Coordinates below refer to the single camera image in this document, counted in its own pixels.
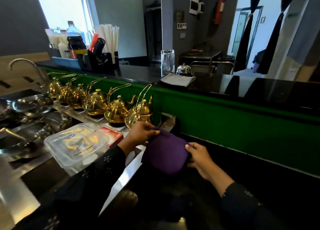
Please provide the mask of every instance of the fire extinguisher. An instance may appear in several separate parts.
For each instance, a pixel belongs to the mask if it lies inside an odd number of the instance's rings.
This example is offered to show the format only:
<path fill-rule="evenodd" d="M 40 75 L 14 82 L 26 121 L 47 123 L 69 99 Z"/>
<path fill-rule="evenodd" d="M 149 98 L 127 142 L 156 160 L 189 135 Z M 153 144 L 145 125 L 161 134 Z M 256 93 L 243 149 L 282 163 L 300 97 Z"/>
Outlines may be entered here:
<path fill-rule="evenodd" d="M 215 6 L 215 13 L 214 13 L 214 18 L 213 18 L 213 24 L 214 25 L 219 25 L 221 24 L 222 20 L 222 12 L 224 9 L 224 3 L 226 0 L 217 0 L 216 6 Z"/>

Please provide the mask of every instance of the green wall panel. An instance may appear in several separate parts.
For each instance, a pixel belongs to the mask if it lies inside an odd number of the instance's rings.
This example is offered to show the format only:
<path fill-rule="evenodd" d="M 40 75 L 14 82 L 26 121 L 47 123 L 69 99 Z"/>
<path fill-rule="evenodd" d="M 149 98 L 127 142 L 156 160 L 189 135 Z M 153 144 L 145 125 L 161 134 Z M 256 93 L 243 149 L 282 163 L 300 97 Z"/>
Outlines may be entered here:
<path fill-rule="evenodd" d="M 94 79 L 97 77 L 86 76 L 78 82 L 87 85 Z M 126 82 L 105 79 L 94 88 L 108 92 L 111 86 L 122 84 Z M 133 83 L 115 93 L 113 99 L 121 94 L 131 100 L 144 87 Z M 159 113 L 166 112 L 177 116 L 182 133 L 320 175 L 318 117 L 157 87 L 151 87 L 146 99 L 152 94 L 155 125 Z"/>

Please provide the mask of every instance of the black curtain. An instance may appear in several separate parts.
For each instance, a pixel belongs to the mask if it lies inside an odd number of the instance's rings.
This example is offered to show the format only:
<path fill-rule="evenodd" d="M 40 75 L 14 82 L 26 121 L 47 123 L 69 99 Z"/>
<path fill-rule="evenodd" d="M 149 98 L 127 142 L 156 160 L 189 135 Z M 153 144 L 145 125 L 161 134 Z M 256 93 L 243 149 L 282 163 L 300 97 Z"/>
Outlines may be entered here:
<path fill-rule="evenodd" d="M 271 34 L 269 43 L 266 47 L 266 51 L 264 53 L 264 56 L 261 60 L 261 63 L 257 69 L 258 73 L 261 74 L 267 74 L 273 59 L 273 55 L 276 50 L 277 42 L 279 39 L 279 34 L 280 34 L 280 29 L 281 29 L 281 24 L 282 20 L 284 18 L 283 12 L 287 9 L 289 4 L 292 2 L 292 0 L 281 0 L 281 14 L 278 17 L 278 20 L 275 24 L 275 27 L 273 29 L 273 32 Z"/>
<path fill-rule="evenodd" d="M 246 69 L 250 32 L 252 27 L 252 20 L 254 18 L 253 14 L 254 14 L 254 11 L 257 9 L 259 2 L 260 0 L 251 0 L 251 7 L 250 7 L 251 14 L 249 14 L 248 22 L 242 34 L 242 38 L 239 44 L 237 58 L 235 59 L 235 68 L 234 68 L 235 72 Z"/>

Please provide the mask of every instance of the wall switch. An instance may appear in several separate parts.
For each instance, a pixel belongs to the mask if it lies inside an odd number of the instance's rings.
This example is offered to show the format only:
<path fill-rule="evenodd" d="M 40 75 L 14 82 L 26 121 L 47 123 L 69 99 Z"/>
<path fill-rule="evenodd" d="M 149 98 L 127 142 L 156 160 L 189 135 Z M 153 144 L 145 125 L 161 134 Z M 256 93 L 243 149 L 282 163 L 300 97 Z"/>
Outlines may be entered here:
<path fill-rule="evenodd" d="M 180 39 L 186 38 L 186 33 L 185 32 L 180 32 Z"/>

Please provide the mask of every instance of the red box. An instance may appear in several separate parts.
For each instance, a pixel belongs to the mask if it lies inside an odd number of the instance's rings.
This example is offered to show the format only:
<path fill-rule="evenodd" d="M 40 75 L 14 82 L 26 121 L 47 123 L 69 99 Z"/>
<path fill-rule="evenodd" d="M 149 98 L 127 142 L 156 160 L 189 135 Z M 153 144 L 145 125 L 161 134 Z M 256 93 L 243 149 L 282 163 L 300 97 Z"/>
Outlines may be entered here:
<path fill-rule="evenodd" d="M 101 127 L 99 131 L 105 133 L 110 138 L 108 147 L 118 145 L 118 143 L 120 143 L 123 139 L 123 135 L 121 133 L 111 130 L 105 126 Z"/>

